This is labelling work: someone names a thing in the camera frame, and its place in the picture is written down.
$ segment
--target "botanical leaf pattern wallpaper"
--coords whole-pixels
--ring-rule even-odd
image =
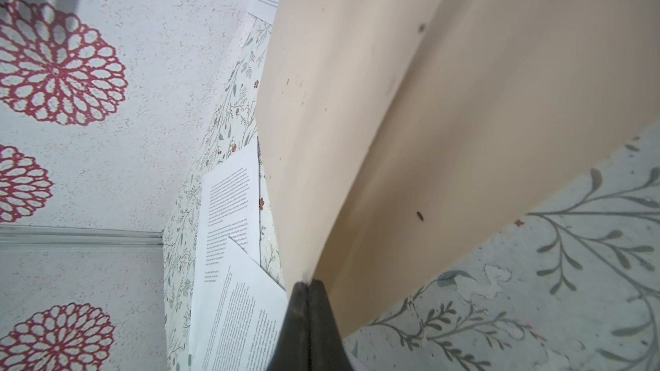
[[[191,364],[201,177],[257,135],[254,107],[270,32],[258,20],[247,38],[164,230],[171,370]],[[371,370],[659,369],[659,200],[656,124],[346,338],[344,346]],[[262,166],[255,206],[261,267],[280,282]]]

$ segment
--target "cream-colored board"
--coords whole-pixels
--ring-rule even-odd
[[[440,1],[280,0],[257,125],[287,289],[311,278]]]
[[[307,23],[296,8],[283,6],[275,29],[280,18]],[[660,116],[660,0],[442,0],[375,139],[366,128],[380,125],[374,109],[384,112],[389,101],[365,95],[366,86],[344,86],[359,82],[349,66],[369,56],[352,32],[362,23],[295,61],[283,57],[297,48],[295,38],[274,31],[270,48],[282,51],[272,57],[269,50],[268,80],[283,83],[292,66],[295,74],[307,65],[300,81],[312,77],[317,85],[306,95],[278,95],[285,86],[268,85],[257,108],[287,284],[315,266],[351,190],[315,273],[342,335]],[[322,65],[331,55],[345,59]],[[388,70],[365,78],[375,86],[388,79]],[[293,111],[295,96],[309,110]],[[335,113],[327,120],[326,107]]]

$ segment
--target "red flower motif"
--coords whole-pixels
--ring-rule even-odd
[[[62,125],[103,120],[124,100],[124,65],[97,30],[48,3],[0,5],[0,99]]]
[[[53,182],[34,158],[13,146],[0,145],[0,222],[13,222],[33,214],[50,198]]]
[[[115,327],[101,308],[69,304],[37,312],[0,339],[3,370],[97,371]]]

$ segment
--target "white molding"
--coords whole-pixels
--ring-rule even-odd
[[[162,234],[0,224],[0,250],[162,249]]]

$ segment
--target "green leaf vine pattern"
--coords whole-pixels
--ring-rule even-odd
[[[421,349],[428,344],[433,344],[441,350],[450,362],[458,363],[467,371],[485,371],[490,367],[488,360],[479,360],[474,354],[467,353],[465,349],[455,346],[451,337],[463,333],[474,333],[480,335],[492,349],[505,350],[511,348],[508,333],[502,331],[502,326],[514,327],[524,335],[531,335],[534,339],[545,341],[543,337],[532,330],[532,326],[518,319],[510,318],[506,312],[500,312],[495,317],[488,317],[488,312],[477,309],[474,304],[469,304],[467,312],[460,314],[454,307],[453,301],[446,305],[441,303],[439,307],[430,309],[426,315],[419,316],[417,332],[411,334],[394,325],[394,320],[403,314],[415,311],[415,301],[422,296],[432,285],[447,286],[453,282],[457,275],[472,277],[464,271],[447,271],[435,278],[430,283],[422,286],[417,292],[406,298],[394,314],[379,318],[368,326],[386,327],[399,336],[401,347],[407,347],[410,351]]]
[[[616,216],[623,218],[634,218],[640,221],[647,221],[660,226],[660,203],[649,198],[648,189],[660,186],[660,167],[654,167],[649,173],[649,177],[642,185],[634,186],[629,189],[620,190],[610,194],[600,194],[600,188],[603,184],[603,176],[598,169],[591,169],[591,189],[577,203],[559,211],[550,212],[530,212],[527,217],[536,217],[548,223],[554,232],[552,242],[537,249],[539,254],[549,254],[554,252],[557,255],[557,263],[549,268],[541,269],[537,272],[540,277],[554,278],[554,284],[549,292],[552,295],[557,294],[564,286],[569,292],[575,292],[579,287],[569,280],[568,272],[571,277],[578,275],[582,271],[582,264],[571,257],[566,250],[566,241],[578,243],[584,249],[590,252],[597,260],[609,268],[615,275],[627,281],[632,289],[632,295],[628,301],[640,300],[644,303],[647,310],[647,320],[642,324],[631,324],[630,326],[614,329],[611,334],[615,337],[631,337],[634,335],[647,335],[651,342],[646,343],[646,349],[634,358],[625,357],[609,350],[599,349],[598,353],[605,359],[613,361],[619,371],[629,370],[656,370],[660,362],[660,342],[658,341],[658,323],[656,308],[653,301],[660,302],[660,290],[647,284],[642,284],[629,275],[629,271],[634,268],[632,261],[635,261],[639,267],[648,271],[655,272],[656,266],[652,263],[651,256],[655,251],[653,246],[635,245],[623,246],[618,241],[626,234],[618,229],[613,229],[608,233],[603,233],[597,238],[590,238],[574,232],[573,228],[560,222],[559,219],[567,216],[589,216],[604,217]],[[600,201],[625,201],[632,202],[639,210],[635,211],[590,211],[584,210],[584,205]]]

